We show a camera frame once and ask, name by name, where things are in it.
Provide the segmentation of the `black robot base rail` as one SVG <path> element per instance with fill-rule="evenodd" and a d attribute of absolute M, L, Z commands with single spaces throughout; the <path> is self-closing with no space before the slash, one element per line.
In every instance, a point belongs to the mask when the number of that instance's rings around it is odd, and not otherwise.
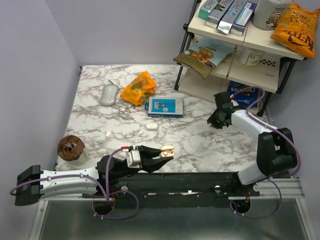
<path fill-rule="evenodd" d="M 229 199 L 258 197 L 253 185 L 241 185 L 234 172 L 137 173 L 111 183 L 110 192 L 116 206 L 133 208 L 135 199 L 116 193 L 121 187 L 134 193 L 140 208 L 227 208 Z"/>

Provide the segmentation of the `beige small earbud case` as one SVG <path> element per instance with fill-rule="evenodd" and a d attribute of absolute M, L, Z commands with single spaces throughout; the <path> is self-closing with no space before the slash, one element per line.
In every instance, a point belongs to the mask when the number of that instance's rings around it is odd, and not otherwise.
<path fill-rule="evenodd" d="M 175 156 L 175 147 L 173 145 L 166 145 L 160 149 L 160 158 L 174 157 Z"/>

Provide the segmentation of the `white earbud charging case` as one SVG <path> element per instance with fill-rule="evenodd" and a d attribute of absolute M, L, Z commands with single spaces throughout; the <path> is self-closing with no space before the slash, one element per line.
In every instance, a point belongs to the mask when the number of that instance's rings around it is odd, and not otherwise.
<path fill-rule="evenodd" d="M 159 129 L 159 125 L 157 123 L 147 123 L 145 125 L 145 128 L 148 130 L 148 131 L 156 131 Z"/>

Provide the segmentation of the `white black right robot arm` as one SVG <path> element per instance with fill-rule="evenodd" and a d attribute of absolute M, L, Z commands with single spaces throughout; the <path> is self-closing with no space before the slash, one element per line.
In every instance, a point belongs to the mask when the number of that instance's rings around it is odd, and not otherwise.
<path fill-rule="evenodd" d="M 248 185 L 298 167 L 297 150 L 288 128 L 276 128 L 234 105 L 226 91 L 215 94 L 214 99 L 216 110 L 207 123 L 215 129 L 236 126 L 257 142 L 255 162 L 232 176 L 230 191 L 234 195 L 241 196 L 247 192 Z"/>

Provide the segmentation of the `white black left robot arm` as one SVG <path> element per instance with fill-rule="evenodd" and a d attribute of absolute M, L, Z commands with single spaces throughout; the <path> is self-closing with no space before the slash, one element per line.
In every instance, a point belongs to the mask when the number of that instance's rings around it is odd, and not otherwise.
<path fill-rule="evenodd" d="M 175 148 L 166 145 L 151 148 L 144 145 L 123 146 L 104 156 L 96 166 L 70 171 L 42 170 L 32 165 L 17 176 L 16 187 L 10 191 L 15 206 L 28 206 L 49 197 L 82 194 L 112 196 L 112 186 L 120 178 L 139 171 L 152 174 L 174 159 Z"/>

